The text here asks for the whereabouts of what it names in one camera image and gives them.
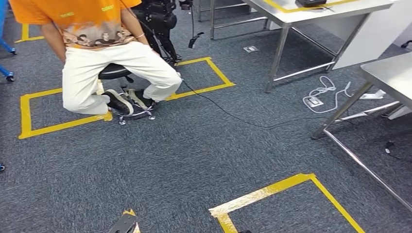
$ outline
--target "orange t-shirt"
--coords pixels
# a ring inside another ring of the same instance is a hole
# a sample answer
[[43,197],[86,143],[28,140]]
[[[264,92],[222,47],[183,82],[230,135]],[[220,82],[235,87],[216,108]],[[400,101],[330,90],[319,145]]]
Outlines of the orange t-shirt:
[[121,24],[120,10],[141,0],[9,0],[19,23],[53,22],[68,47],[98,49],[135,40]]

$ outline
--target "floor marking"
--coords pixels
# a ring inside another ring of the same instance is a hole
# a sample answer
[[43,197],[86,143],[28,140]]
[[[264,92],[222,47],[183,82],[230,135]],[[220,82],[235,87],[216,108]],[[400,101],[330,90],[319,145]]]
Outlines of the floor marking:
[[276,8],[277,10],[283,12],[283,13],[293,13],[293,12],[298,12],[298,11],[308,11],[308,10],[313,10],[313,9],[319,9],[322,7],[331,7],[343,3],[348,3],[348,2],[353,2],[353,1],[359,1],[359,0],[340,0],[336,2],[331,2],[331,3],[326,3],[322,4],[316,7],[299,7],[299,8],[294,8],[294,9],[286,9],[283,8],[281,5],[277,4],[275,0],[264,0],[267,4],[271,5],[272,7]]
[[43,36],[36,36],[36,37],[30,37],[29,36],[29,25],[27,23],[23,23],[21,25],[21,40],[15,41],[14,43],[20,43],[24,41],[32,41],[32,40],[41,40],[44,39]]
[[[212,70],[216,73],[216,75],[223,81],[223,84],[216,85],[216,86],[211,86],[211,87],[207,87],[207,88],[203,88],[203,89],[199,89],[199,90],[195,90],[196,93],[201,94],[201,93],[205,93],[205,92],[209,92],[209,91],[215,91],[215,90],[218,90],[218,89],[222,89],[222,88],[226,88],[226,87],[230,87],[230,86],[235,85],[213,63],[211,57],[204,57],[204,58],[198,58],[198,59],[193,59],[193,60],[189,60],[189,61],[180,62],[180,63],[177,64],[177,66],[189,65],[189,64],[193,64],[193,63],[197,63],[197,62],[207,62],[207,64],[210,66],[210,68],[212,68]],[[175,94],[171,95],[169,98],[167,98],[167,101],[176,100],[176,99],[186,97],[186,96],[196,95],[196,93],[194,93],[193,91],[179,93],[179,94],[175,93]]]
[[359,224],[351,217],[351,215],[339,204],[339,202],[332,196],[331,193],[320,183],[315,174],[297,174],[287,179],[281,180],[270,186],[259,189],[255,192],[249,193],[243,197],[231,200],[225,204],[209,209],[211,215],[219,221],[224,233],[237,233],[235,225],[229,217],[229,213],[240,209],[246,205],[252,204],[256,201],[262,200],[268,196],[284,191],[297,184],[311,180],[321,192],[329,199],[335,208],[342,214],[349,224],[358,232],[365,233]]
[[[234,86],[235,84],[230,82],[229,79],[219,70],[219,68],[212,62],[210,57],[198,58],[189,61],[180,62],[177,66],[188,65],[197,62],[204,62],[206,61],[207,64],[211,67],[211,69],[219,76],[219,78],[223,81],[223,84],[211,86],[203,89],[196,90],[196,93],[204,93],[208,91],[214,91],[218,89],[222,89],[225,87]],[[82,118],[79,120],[69,121],[62,124],[52,125],[45,128],[32,130],[32,117],[30,112],[30,99],[39,98],[47,95],[54,95],[62,92],[62,88],[47,90],[42,92],[37,92],[33,94],[27,94],[20,97],[20,109],[21,109],[21,135],[18,137],[19,139],[24,139],[28,137],[33,137],[45,133],[51,133],[58,130],[63,130],[87,123],[91,123],[98,120],[104,121],[111,121],[113,119],[111,113],[107,113],[106,115],[97,115],[97,116],[90,116],[86,118]],[[97,94],[101,94],[104,92],[102,82],[98,81],[98,90]],[[167,100],[176,100],[182,97],[195,95],[193,91],[180,93],[180,94],[173,94]]]
[[107,113],[106,115],[96,115],[90,116],[86,118],[82,118],[79,120],[69,121],[62,124],[52,125],[45,128],[32,130],[32,117],[30,113],[30,99],[38,98],[47,95],[53,95],[57,93],[61,93],[62,89],[53,89],[48,91],[37,92],[33,94],[27,94],[20,97],[20,110],[21,110],[21,135],[18,137],[19,139],[24,139],[28,137],[33,137],[45,133],[51,133],[54,131],[62,130],[71,128],[78,125],[83,125],[87,123],[91,123],[98,120],[110,121],[113,119],[111,113]]
[[[130,215],[136,216],[135,212],[132,209],[123,211],[123,214],[130,214]],[[136,222],[135,230],[130,233],[140,233],[139,225],[137,222]]]

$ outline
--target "white cable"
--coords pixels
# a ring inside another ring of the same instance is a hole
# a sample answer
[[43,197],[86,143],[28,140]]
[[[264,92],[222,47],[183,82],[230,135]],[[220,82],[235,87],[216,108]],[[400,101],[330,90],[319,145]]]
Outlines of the white cable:
[[[331,86],[331,87],[328,87],[328,86],[323,82],[322,78],[327,79],[327,80],[332,84],[332,86]],[[322,111],[322,112],[316,112],[315,110],[313,110],[313,109],[306,103],[306,100],[307,100],[307,99],[310,99],[310,98],[312,98],[312,97],[318,96],[318,95],[320,95],[320,94],[326,93],[326,92],[328,92],[328,91],[336,91],[335,84],[332,82],[332,80],[331,80],[330,78],[328,78],[328,77],[326,77],[326,76],[321,76],[321,77],[319,78],[319,81],[321,81],[321,83],[323,84],[324,87],[318,87],[318,88],[312,90],[311,92],[309,92],[309,95],[308,95],[308,96],[303,97],[303,99],[302,99],[303,103],[304,103],[310,110],[312,110],[312,112],[314,112],[314,113],[318,113],[318,114],[320,114],[320,113],[327,113],[327,112],[330,112],[330,111],[333,111],[333,110],[337,109],[337,108],[338,108],[338,94],[341,93],[341,92],[344,92],[345,95],[348,96],[348,97],[352,97],[352,96],[350,96],[350,95],[347,93],[347,90],[349,89],[350,84],[351,84],[351,82],[348,82],[348,84],[346,85],[345,89],[343,89],[342,91],[336,92],[336,94],[335,94],[335,107],[334,107],[334,108],[329,109],[329,110],[326,110],[326,111]]]

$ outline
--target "metal table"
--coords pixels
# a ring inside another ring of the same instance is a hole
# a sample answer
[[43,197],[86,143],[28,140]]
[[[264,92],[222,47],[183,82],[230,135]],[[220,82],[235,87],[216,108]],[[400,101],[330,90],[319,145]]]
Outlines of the metal table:
[[[377,111],[387,108],[398,108],[405,105],[412,108],[412,52],[403,55],[391,57],[388,59],[372,62],[361,66],[363,77],[366,83],[331,117],[329,118],[313,135],[313,139],[318,139],[325,133],[339,147],[341,147],[356,163],[366,170],[375,180],[391,193],[398,201],[400,201],[409,211],[412,212],[412,206],[403,200],[382,178],[369,169],[355,153],[337,139],[329,130],[332,124],[340,123],[345,120],[358,117],[368,116]],[[344,112],[349,109],[370,87],[375,85],[388,95],[398,101],[383,105],[378,108],[363,111],[361,113],[340,118]]]
[[[278,5],[286,9],[293,9],[293,8],[299,7],[295,3],[295,0],[273,0],[273,1],[277,2]],[[286,78],[289,78],[289,77],[292,77],[298,74],[302,74],[302,73],[309,72],[309,71],[323,68],[323,67],[326,67],[327,70],[332,70],[336,62],[343,55],[343,53],[345,52],[349,44],[352,42],[353,38],[357,35],[358,31],[360,30],[364,22],[367,20],[370,13],[383,10],[383,9],[388,9],[393,4],[391,0],[358,0],[358,1],[353,1],[353,2],[342,3],[339,5],[334,5],[330,7],[329,9],[312,9],[308,11],[297,11],[297,12],[285,13],[271,6],[269,3],[266,2],[266,0],[243,0],[243,2],[247,3],[250,7],[256,9],[258,12],[264,15],[264,17],[247,20],[247,21],[229,23],[229,24],[226,24],[220,27],[238,25],[238,24],[247,23],[250,21],[265,19],[265,18],[273,21],[274,23],[276,23],[278,26],[281,27],[280,29],[281,34],[277,42],[275,58],[274,58],[272,68],[270,71],[270,75],[268,78],[268,83],[266,85],[266,92],[270,92],[272,90],[274,82],[276,81],[280,81],[282,79],[286,79]],[[214,25],[215,0],[211,0],[210,4],[211,4],[210,6],[210,17],[211,17],[210,35],[211,35],[211,38],[213,39],[214,30],[220,27],[215,27]],[[309,36],[305,35],[304,33],[302,33],[301,31],[295,28],[295,26],[299,26],[299,25],[312,24],[312,23],[316,23],[316,22],[320,22],[324,20],[351,17],[351,16],[356,16],[356,15],[364,15],[364,17],[359,22],[359,24],[355,27],[352,34],[348,37],[348,39],[345,41],[345,43],[343,44],[343,46],[337,53],[326,48],[325,46],[321,45],[320,43],[316,42],[315,40],[313,40],[312,38],[310,38]],[[332,61],[326,64],[322,64],[316,67],[302,70],[302,71],[299,71],[293,74],[289,74],[284,77],[276,77],[276,73],[279,68],[280,59],[283,53],[283,49],[285,47],[285,42],[288,36],[289,29],[294,30],[295,32],[303,36],[304,38],[308,39],[315,45],[319,46],[320,48],[322,48],[323,50],[331,54],[333,56]]]

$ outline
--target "caster wheel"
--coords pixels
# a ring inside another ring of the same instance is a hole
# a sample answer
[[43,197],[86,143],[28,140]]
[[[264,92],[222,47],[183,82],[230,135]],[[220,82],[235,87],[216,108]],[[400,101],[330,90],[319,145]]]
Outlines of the caster wheel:
[[7,76],[6,80],[9,81],[9,82],[14,82],[15,81],[13,76]]

